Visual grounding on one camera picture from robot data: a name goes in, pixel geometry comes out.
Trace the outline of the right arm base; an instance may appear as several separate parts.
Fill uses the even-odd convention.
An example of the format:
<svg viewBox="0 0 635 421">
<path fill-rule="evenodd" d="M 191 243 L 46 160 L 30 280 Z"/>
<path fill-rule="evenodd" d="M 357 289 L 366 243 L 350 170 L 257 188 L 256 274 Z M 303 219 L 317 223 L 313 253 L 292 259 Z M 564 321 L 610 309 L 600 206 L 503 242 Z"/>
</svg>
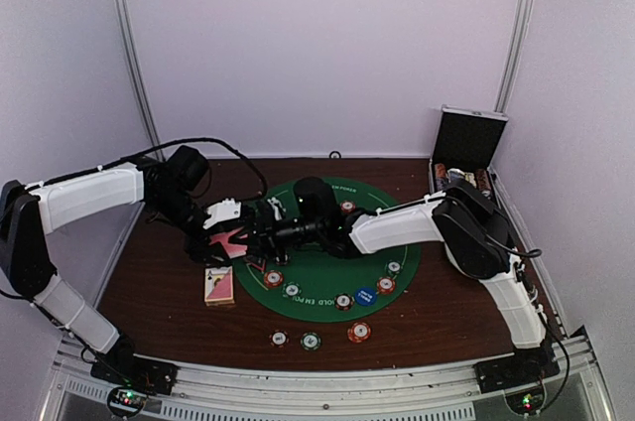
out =
<svg viewBox="0 0 635 421">
<path fill-rule="evenodd" d="M 478 362 L 474 366 L 481 393 L 507 390 L 556 376 L 560 366 L 554 360 L 540 361 L 517 354 Z"/>
</svg>

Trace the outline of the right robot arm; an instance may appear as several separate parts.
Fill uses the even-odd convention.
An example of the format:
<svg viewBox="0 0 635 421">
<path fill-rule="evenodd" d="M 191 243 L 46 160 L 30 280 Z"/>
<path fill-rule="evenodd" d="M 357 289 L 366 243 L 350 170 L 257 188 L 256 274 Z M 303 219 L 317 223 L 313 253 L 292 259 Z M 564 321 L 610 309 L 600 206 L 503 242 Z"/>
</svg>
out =
<svg viewBox="0 0 635 421">
<path fill-rule="evenodd" d="M 538 291 L 524 274 L 527 253 L 514 248 L 509 222 L 470 183 L 387 209 L 368 210 L 338 202 L 320 178 L 296 181 L 298 215 L 287 217 L 276 199 L 247 210 L 236 235 L 250 255 L 281 259 L 287 248 L 316 243 L 343 259 L 423 242 L 444 245 L 449 262 L 481 283 L 505 321 L 514 354 L 508 371 L 515 381 L 531 381 L 547 365 L 548 332 Z"/>
</svg>

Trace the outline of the green poker chip stack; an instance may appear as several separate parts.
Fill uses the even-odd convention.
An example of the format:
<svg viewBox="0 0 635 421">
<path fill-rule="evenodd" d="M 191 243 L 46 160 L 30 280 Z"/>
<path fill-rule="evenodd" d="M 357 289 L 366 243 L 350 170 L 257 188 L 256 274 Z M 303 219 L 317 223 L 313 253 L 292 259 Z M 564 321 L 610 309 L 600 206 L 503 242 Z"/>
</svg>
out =
<svg viewBox="0 0 635 421">
<path fill-rule="evenodd" d="M 306 351 L 316 351 L 321 347 L 321 337 L 315 332 L 303 333 L 300 345 Z"/>
</svg>

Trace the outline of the red-backed card deck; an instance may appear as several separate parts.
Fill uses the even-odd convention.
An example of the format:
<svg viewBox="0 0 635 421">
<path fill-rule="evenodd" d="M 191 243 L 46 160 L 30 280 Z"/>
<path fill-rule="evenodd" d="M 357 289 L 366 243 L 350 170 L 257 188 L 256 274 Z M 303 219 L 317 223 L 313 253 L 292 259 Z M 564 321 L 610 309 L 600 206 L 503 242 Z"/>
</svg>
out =
<svg viewBox="0 0 635 421">
<path fill-rule="evenodd" d="M 238 237 L 237 242 L 233 240 L 234 235 L 238 232 L 240 229 L 212 235 L 208 245 L 210 257 L 214 260 L 228 262 L 246 256 L 248 246 L 244 243 L 244 237 Z"/>
</svg>

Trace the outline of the black red all-in triangle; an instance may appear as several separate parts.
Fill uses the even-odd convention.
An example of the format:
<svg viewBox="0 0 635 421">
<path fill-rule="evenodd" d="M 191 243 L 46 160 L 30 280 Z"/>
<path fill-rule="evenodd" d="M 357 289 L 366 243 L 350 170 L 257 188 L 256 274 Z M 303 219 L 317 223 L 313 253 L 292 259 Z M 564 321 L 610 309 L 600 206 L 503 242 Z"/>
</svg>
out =
<svg viewBox="0 0 635 421">
<path fill-rule="evenodd" d="M 245 264 L 260 273 L 264 273 L 266 271 L 267 260 L 265 258 L 249 256 L 245 258 Z"/>
</svg>

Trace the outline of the blue small blind button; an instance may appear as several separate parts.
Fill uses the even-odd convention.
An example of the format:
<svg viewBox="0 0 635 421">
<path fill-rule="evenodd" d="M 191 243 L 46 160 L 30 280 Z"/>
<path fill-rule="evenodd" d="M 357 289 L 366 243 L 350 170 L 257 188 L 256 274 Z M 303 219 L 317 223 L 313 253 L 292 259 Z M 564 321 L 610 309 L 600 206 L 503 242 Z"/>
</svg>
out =
<svg viewBox="0 0 635 421">
<path fill-rule="evenodd" d="M 362 307 L 373 306 L 377 301 L 377 292 L 370 287 L 361 287 L 354 292 L 354 301 Z"/>
</svg>

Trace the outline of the red five poker chip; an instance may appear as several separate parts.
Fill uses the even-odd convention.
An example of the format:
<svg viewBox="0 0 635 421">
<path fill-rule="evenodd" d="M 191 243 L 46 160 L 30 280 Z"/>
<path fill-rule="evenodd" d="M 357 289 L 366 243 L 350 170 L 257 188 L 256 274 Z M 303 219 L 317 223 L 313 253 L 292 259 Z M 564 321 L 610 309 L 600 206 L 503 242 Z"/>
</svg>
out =
<svg viewBox="0 0 635 421">
<path fill-rule="evenodd" d="M 378 279 L 376 287 L 379 294 L 392 294 L 396 289 L 396 281 L 392 277 L 381 277 Z"/>
</svg>

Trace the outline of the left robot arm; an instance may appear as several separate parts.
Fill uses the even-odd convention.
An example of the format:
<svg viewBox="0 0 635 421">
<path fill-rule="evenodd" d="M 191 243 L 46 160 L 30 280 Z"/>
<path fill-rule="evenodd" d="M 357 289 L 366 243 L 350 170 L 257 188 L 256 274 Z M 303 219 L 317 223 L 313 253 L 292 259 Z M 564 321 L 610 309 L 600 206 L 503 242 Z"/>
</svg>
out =
<svg viewBox="0 0 635 421">
<path fill-rule="evenodd" d="M 142 362 L 130 339 L 61 277 L 48 237 L 98 213 L 143 203 L 189 238 L 187 252 L 193 259 L 230 261 L 214 236 L 244 221 L 248 207 L 235 199 L 199 206 L 191 191 L 205 172 L 205 160 L 190 139 L 177 144 L 177 152 L 165 162 L 142 151 L 46 182 L 23 185 L 12 180 L 1 191 L 1 269 L 14 298 L 73 334 L 122 385 L 142 377 Z"/>
</svg>

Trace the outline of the green chip seat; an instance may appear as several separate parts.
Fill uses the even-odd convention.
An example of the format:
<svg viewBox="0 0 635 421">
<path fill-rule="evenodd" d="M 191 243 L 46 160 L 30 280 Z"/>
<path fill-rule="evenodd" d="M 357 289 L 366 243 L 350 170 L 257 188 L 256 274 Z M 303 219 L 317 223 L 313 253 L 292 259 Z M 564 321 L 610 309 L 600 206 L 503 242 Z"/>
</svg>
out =
<svg viewBox="0 0 635 421">
<path fill-rule="evenodd" d="M 398 261 L 389 261 L 386 264 L 386 271 L 390 276 L 395 276 L 402 271 L 402 264 Z"/>
</svg>

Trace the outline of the orange-red poker chip stack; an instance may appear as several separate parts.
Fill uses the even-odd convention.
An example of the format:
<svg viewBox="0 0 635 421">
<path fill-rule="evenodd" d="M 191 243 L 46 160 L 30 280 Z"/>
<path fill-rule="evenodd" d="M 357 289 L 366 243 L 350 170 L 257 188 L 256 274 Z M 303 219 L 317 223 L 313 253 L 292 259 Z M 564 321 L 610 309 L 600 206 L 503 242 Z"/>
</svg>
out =
<svg viewBox="0 0 635 421">
<path fill-rule="evenodd" d="M 347 337 L 352 343 L 363 343 L 371 337 L 371 328 L 364 322 L 355 322 L 347 329 Z"/>
</svg>

